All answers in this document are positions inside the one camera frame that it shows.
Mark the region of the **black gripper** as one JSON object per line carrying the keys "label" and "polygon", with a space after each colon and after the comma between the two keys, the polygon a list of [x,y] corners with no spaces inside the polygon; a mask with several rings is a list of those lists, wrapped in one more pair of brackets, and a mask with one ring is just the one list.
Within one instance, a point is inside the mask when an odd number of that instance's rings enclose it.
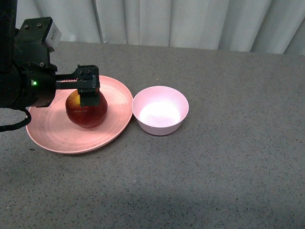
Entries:
{"label": "black gripper", "polygon": [[57,67],[51,64],[44,44],[51,21],[51,17],[26,19],[20,29],[12,31],[11,44],[0,48],[0,60],[10,60],[0,72],[2,108],[47,107],[56,89],[77,89],[82,107],[100,104],[98,66],[78,65],[73,73],[55,75]]}

